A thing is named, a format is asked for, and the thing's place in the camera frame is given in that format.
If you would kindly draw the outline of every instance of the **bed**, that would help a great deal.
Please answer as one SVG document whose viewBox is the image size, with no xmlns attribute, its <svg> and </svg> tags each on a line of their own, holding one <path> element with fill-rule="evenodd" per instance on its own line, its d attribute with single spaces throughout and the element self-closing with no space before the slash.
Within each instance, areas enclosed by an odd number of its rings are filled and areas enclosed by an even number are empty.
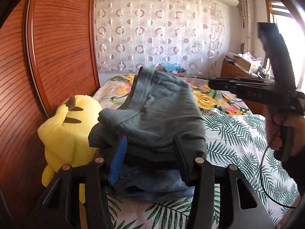
<svg viewBox="0 0 305 229">
<path fill-rule="evenodd" d="M 117 109 L 130 92 L 134 75 L 109 79 L 94 95 L 102 108 Z M 190 85 L 206 126 L 208 161 L 227 166 L 234 163 L 257 192 L 274 225 L 288 209 L 272 202 L 262 190 L 259 166 L 267 147 L 265 118 L 253 115 L 246 104 L 230 92 L 211 90 L 207 80 L 183 78 Z M 263 184 L 278 202 L 292 205 L 298 196 L 296 183 L 268 149 L 262 167 Z M 213 228 L 220 214 L 219 187 L 215 186 Z M 182 229 L 188 220 L 192 197 L 161 203 L 137 202 L 108 197 L 111 218 L 116 229 Z"/>
</svg>

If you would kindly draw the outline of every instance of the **sheer curtain with circles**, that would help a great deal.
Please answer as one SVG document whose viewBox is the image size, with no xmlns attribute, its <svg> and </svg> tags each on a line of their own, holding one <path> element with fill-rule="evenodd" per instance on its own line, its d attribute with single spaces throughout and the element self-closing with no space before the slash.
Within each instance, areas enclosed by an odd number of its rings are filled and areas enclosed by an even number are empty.
<svg viewBox="0 0 305 229">
<path fill-rule="evenodd" d="M 95 0 L 94 27 L 102 72 L 136 73 L 170 62 L 206 77 L 225 30 L 210 0 Z"/>
</svg>

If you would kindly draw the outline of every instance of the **pikachu plush toy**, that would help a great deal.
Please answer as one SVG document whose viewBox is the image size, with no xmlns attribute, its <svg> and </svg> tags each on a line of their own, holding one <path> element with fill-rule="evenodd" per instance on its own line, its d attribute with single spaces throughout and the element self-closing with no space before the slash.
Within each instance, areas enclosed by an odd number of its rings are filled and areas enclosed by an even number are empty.
<svg viewBox="0 0 305 229">
<path fill-rule="evenodd" d="M 98 123 L 101 110 L 98 101 L 90 96 L 72 96 L 57 109 L 52 118 L 38 128 L 48 163 L 42 173 L 45 187 L 63 164 L 77 167 L 92 161 L 96 148 L 89 147 L 88 135 Z M 79 198 L 82 203 L 85 202 L 84 184 L 80 184 Z"/>
</svg>

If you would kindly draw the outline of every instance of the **hand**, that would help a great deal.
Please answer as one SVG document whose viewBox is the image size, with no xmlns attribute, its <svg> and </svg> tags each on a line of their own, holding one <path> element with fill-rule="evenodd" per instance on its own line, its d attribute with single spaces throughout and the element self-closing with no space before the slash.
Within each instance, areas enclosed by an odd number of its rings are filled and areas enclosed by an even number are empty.
<svg viewBox="0 0 305 229">
<path fill-rule="evenodd" d="M 278 151 L 282 146 L 282 140 L 280 138 L 280 125 L 286 118 L 286 114 L 272 114 L 267 108 L 264 109 L 264 116 L 266 118 L 266 132 L 267 141 L 271 142 L 274 135 L 277 133 L 273 142 L 269 147 Z M 290 150 L 291 156 L 296 156 L 305 146 L 305 118 L 301 115 L 290 115 L 286 118 L 283 126 L 294 127 L 293 146 Z"/>
</svg>

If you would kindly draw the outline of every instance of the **white cloth with green leaves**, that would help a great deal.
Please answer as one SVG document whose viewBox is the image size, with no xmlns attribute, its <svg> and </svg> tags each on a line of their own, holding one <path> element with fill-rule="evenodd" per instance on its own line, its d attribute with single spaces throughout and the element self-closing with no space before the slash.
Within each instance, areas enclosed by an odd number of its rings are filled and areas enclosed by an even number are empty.
<svg viewBox="0 0 305 229">
<path fill-rule="evenodd" d="M 267 148 L 265 118 L 261 115 L 224 116 L 216 109 L 203 116 L 208 148 L 207 160 L 226 167 L 234 163 L 243 172 L 265 205 L 274 225 L 288 209 L 272 202 L 262 190 L 259 166 Z M 292 205 L 298 196 L 296 183 L 268 149 L 262 166 L 263 184 L 278 202 Z M 215 186 L 213 228 L 219 222 L 219 187 Z M 109 198 L 109 210 L 116 229 L 183 229 L 190 212 L 192 197 L 162 203 L 144 203 Z"/>
</svg>

